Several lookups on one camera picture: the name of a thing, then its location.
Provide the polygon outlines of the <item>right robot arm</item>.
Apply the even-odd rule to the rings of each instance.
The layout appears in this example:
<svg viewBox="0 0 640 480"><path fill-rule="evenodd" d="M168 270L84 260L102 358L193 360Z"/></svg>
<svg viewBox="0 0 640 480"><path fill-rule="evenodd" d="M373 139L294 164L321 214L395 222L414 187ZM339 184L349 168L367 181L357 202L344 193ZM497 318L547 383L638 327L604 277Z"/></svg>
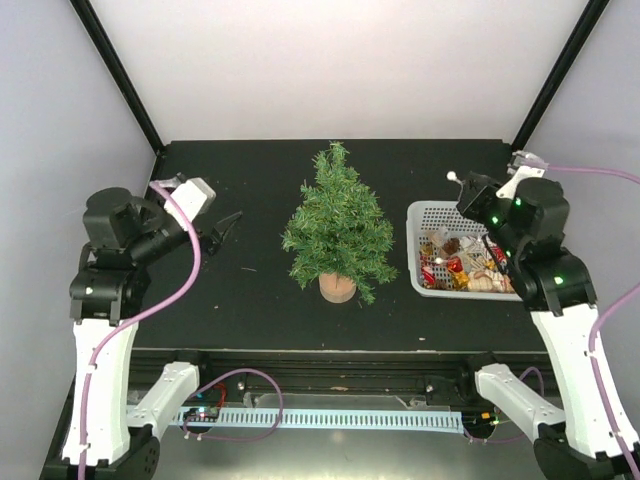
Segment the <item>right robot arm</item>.
<svg viewBox="0 0 640 480"><path fill-rule="evenodd" d="M483 225L503 252L512 287L549 355L562 405L555 407L504 364L454 379L457 396L497 406L531 442L548 479L639 476L639 435L620 402L599 328L603 315L585 263L564 247L570 206L544 177L506 183L475 172L461 182L459 213Z"/></svg>

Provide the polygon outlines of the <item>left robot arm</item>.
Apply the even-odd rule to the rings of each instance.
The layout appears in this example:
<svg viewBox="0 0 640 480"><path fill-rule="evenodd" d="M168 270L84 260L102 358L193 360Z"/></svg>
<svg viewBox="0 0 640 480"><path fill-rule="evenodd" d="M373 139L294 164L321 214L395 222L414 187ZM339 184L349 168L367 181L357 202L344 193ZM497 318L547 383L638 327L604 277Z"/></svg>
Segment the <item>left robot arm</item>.
<svg viewBox="0 0 640 480"><path fill-rule="evenodd" d="M223 233L196 232L193 221L216 197L201 178L150 184L162 198L154 203L113 187L86 202L88 236L71 282L76 376L69 427L46 479L149 479L157 468L160 440L190 396L207 397L213 372L198 359L174 360L133 408L127 406L132 347L142 320L168 307L195 283L201 253L213 253ZM185 284L148 309L148 267L185 242L193 266Z"/></svg>

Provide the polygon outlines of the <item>small green christmas tree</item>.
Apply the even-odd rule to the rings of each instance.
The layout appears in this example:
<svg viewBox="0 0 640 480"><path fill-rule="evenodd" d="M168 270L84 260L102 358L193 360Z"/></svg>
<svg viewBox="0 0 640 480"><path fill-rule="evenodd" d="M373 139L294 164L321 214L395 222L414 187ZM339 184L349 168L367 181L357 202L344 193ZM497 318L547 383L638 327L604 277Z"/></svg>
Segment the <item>small green christmas tree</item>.
<svg viewBox="0 0 640 480"><path fill-rule="evenodd" d="M376 299L372 283L388 284L398 276L388 262L394 229L348 156L338 141L314 155L314 182L300 186L301 204L286 223L282 249L295 253L289 276L301 288L335 274L351 280L371 305Z"/></svg>

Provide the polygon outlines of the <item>wooden tree base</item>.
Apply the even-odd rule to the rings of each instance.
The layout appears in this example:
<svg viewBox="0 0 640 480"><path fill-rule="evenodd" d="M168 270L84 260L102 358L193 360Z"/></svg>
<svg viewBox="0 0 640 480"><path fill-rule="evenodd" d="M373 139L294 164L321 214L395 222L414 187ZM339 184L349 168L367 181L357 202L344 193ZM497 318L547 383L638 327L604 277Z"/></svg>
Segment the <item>wooden tree base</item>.
<svg viewBox="0 0 640 480"><path fill-rule="evenodd" d="M350 278L337 273L321 274L318 280L322 297L330 303L345 303L355 295L357 290Z"/></svg>

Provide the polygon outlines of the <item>pine cone ornament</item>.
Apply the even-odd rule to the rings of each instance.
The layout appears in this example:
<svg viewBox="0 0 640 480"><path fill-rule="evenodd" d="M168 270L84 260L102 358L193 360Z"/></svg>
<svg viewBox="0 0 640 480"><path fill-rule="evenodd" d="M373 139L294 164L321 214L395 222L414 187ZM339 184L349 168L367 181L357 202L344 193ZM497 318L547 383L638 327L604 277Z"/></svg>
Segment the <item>pine cone ornament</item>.
<svg viewBox="0 0 640 480"><path fill-rule="evenodd" d="M460 250L460 239L457 237L452 237L448 239L441 247L441 251L446 256L452 256L456 254Z"/></svg>

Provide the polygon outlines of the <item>white perforated plastic basket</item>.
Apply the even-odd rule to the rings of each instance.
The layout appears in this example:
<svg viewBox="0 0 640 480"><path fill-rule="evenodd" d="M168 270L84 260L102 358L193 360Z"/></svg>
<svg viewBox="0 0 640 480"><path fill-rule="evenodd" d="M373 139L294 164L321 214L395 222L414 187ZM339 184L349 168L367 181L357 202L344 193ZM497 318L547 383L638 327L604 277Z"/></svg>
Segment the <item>white perforated plastic basket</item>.
<svg viewBox="0 0 640 480"><path fill-rule="evenodd" d="M473 270L499 271L506 256L488 238L486 228L461 216L454 201L416 201L407 209L407 257L411 284L423 297L467 300L515 301L514 292L485 293L457 291L447 271L447 260L459 257L469 275ZM442 245L450 238L460 239L460 250L446 256Z"/></svg>

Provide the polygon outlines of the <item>beige figurine ornament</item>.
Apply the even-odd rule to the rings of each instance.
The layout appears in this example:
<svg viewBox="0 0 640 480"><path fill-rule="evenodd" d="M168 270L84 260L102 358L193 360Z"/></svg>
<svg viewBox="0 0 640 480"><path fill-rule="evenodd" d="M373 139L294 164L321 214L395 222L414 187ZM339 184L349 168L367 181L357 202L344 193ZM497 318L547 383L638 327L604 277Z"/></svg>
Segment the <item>beige figurine ornament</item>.
<svg viewBox="0 0 640 480"><path fill-rule="evenodd" d="M515 292L508 276L488 269L473 270L469 273L467 289L470 292L504 293Z"/></svg>

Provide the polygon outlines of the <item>gold gift box ornament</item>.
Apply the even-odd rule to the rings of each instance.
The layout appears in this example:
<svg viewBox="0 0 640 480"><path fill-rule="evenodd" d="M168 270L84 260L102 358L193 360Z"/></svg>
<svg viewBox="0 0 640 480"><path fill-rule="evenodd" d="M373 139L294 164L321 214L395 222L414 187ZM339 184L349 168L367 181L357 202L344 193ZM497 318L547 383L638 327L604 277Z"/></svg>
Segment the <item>gold gift box ornament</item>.
<svg viewBox="0 0 640 480"><path fill-rule="evenodd" d="M469 276L464 270L462 260L459 257L450 257L447 260L447 271L451 276L453 288L463 291L468 288Z"/></svg>

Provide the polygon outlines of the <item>right black frame post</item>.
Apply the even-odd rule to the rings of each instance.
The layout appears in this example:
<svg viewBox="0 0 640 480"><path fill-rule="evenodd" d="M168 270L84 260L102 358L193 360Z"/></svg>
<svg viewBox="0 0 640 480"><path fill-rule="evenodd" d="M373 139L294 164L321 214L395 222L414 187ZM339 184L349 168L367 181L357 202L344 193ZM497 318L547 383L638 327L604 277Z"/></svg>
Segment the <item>right black frame post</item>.
<svg viewBox="0 0 640 480"><path fill-rule="evenodd" d="M511 142L513 152L523 150L526 147L609 3L609 0L589 0L586 3Z"/></svg>

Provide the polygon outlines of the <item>black frame post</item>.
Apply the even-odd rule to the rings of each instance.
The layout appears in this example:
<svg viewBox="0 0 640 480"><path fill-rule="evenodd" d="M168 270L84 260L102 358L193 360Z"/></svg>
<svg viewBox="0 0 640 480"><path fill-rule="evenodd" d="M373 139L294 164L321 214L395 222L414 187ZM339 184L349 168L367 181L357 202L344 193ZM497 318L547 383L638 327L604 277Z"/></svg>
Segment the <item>black frame post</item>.
<svg viewBox="0 0 640 480"><path fill-rule="evenodd" d="M511 142L513 152L523 150L526 147L609 3L609 0L589 0L586 3Z"/></svg>
<svg viewBox="0 0 640 480"><path fill-rule="evenodd" d="M118 87L152 151L155 155L162 154L165 150L165 145L107 31L99 19L93 4L89 0L70 0L70 4L110 73L111 78Z"/></svg>

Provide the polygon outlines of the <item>left black frame post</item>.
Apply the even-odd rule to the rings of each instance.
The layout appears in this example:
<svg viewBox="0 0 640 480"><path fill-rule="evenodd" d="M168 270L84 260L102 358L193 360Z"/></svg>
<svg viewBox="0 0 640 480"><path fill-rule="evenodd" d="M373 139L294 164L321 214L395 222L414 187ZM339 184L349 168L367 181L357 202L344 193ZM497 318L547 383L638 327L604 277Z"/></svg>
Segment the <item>left black frame post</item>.
<svg viewBox="0 0 640 480"><path fill-rule="evenodd" d="M165 145L107 31L99 19L93 4L89 0L70 0L70 4L110 73L111 78L118 87L152 151L155 155L162 154L165 150Z"/></svg>

